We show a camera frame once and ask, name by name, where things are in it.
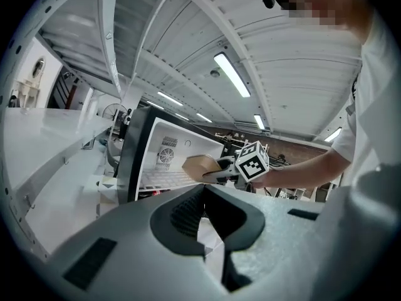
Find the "brick wall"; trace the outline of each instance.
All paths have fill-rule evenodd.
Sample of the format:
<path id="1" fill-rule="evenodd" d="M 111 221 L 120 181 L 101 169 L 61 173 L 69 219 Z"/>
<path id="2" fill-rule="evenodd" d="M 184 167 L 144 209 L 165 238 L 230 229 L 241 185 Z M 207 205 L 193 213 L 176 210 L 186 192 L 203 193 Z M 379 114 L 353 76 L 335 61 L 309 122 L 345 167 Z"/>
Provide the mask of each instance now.
<path id="1" fill-rule="evenodd" d="M 221 133 L 222 135 L 228 134 L 230 130 L 222 129 L 222 128 L 215 128 L 215 127 L 205 127 L 199 126 L 200 128 L 208 131 L 211 134 Z M 244 134 L 245 139 L 249 142 L 260 141 L 262 145 L 269 146 L 269 155 L 273 157 L 277 157 L 280 154 L 284 154 L 286 157 L 287 162 L 290 164 L 297 164 L 300 162 L 307 161 L 312 159 L 316 156 L 324 154 L 326 151 L 324 149 L 318 149 L 316 147 L 295 144 L 291 142 L 286 142 L 285 140 L 274 139 L 265 136 L 257 136 L 252 134 L 247 134 L 244 132 L 238 132 L 239 135 Z"/>

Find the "white ceiling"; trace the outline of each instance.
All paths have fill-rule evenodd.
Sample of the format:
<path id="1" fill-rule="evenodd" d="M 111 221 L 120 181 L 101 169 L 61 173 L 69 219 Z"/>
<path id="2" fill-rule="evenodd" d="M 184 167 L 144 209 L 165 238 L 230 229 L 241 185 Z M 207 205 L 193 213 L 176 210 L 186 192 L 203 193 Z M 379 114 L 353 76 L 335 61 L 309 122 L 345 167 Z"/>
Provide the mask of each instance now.
<path id="1" fill-rule="evenodd" d="M 319 142 L 342 125 L 360 68 L 360 45 L 351 34 L 295 25 L 278 5 L 266 9 L 261 0 L 166 0 L 159 11 L 161 1 L 115 3 L 117 70 L 131 80 L 143 42 L 133 83 L 145 90 L 146 100 L 193 123 L 204 123 L 199 112 L 213 121 L 205 124 L 231 129 L 234 122 L 254 123 L 253 115 L 261 114 L 274 135 L 308 142 Z M 211 77 L 217 68 L 213 57 L 222 51 L 251 97 L 242 98 L 224 73 Z"/>

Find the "white t-shirt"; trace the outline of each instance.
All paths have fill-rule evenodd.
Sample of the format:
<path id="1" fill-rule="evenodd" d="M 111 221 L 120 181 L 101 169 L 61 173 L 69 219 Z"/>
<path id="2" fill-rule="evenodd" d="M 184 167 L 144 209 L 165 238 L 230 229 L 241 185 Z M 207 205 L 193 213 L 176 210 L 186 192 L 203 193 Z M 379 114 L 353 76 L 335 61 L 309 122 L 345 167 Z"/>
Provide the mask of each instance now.
<path id="1" fill-rule="evenodd" d="M 355 84 L 356 135 L 347 120 L 331 147 L 352 162 L 350 177 L 342 182 L 343 185 L 350 185 L 380 163 L 359 118 L 388 85 L 398 61 L 398 48 L 392 33 L 375 11 L 368 39 L 362 46 L 362 69 Z"/>

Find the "person's hand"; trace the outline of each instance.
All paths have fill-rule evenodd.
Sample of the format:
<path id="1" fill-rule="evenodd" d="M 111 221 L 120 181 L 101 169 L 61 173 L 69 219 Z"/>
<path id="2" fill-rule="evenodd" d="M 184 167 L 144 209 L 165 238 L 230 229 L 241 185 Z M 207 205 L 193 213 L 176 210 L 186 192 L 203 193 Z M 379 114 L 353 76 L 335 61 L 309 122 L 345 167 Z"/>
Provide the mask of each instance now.
<path id="1" fill-rule="evenodd" d="M 252 185 L 254 188 L 264 188 L 264 187 L 273 187 L 272 183 L 274 179 L 277 177 L 278 171 L 274 169 L 270 169 L 266 174 L 259 176 L 258 178 L 252 181 Z"/>

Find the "fluorescent light tube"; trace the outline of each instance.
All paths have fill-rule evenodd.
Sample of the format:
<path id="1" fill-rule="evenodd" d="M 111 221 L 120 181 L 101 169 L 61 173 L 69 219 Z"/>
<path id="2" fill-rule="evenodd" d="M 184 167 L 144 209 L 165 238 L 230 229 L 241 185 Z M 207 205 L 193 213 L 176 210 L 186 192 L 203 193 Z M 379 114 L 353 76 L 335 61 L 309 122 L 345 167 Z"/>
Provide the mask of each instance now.
<path id="1" fill-rule="evenodd" d="M 197 114 L 200 118 L 203 118 L 204 120 L 206 120 L 206 122 L 213 123 L 210 119 L 208 119 L 208 118 L 202 116 L 200 113 L 196 113 L 196 114 Z"/>
<path id="2" fill-rule="evenodd" d="M 160 108 L 160 109 L 164 110 L 164 108 L 162 106 L 156 105 L 155 103 L 149 102 L 148 100 L 147 100 L 147 102 L 149 104 L 151 104 L 152 106 L 154 106 L 154 107 L 157 107 L 157 108 Z"/>
<path id="3" fill-rule="evenodd" d="M 158 92 L 158 94 L 159 94 L 160 96 L 162 96 L 162 97 L 164 97 L 164 98 L 166 98 L 166 99 L 170 100 L 171 102 L 174 102 L 174 103 L 176 103 L 178 106 L 182 106 L 182 104 L 181 104 L 181 103 L 179 103 L 179 102 L 178 102 L 178 101 L 176 101 L 175 99 L 171 98 L 170 96 L 164 95 L 164 94 L 163 94 L 163 93 L 161 93 L 161 92 Z"/>
<path id="4" fill-rule="evenodd" d="M 338 128 L 334 133 L 332 133 L 329 137 L 325 139 L 325 142 L 331 142 L 334 138 L 336 138 L 341 132 L 341 127 Z"/>
<path id="5" fill-rule="evenodd" d="M 256 122 L 258 123 L 258 126 L 260 129 L 264 129 L 264 124 L 262 121 L 262 117 L 260 115 L 253 115 L 255 117 Z"/>
<path id="6" fill-rule="evenodd" d="M 231 82 L 238 89 L 242 97 L 251 96 L 248 89 L 245 87 L 243 80 L 238 75 L 238 72 L 229 61 L 225 53 L 219 53 L 218 55 L 214 56 L 214 61 L 220 66 L 221 69 L 223 69 L 228 78 L 230 78 Z"/>
<path id="7" fill-rule="evenodd" d="M 188 118 L 181 116 L 180 114 L 176 114 L 176 116 L 181 117 L 182 119 L 189 120 Z"/>

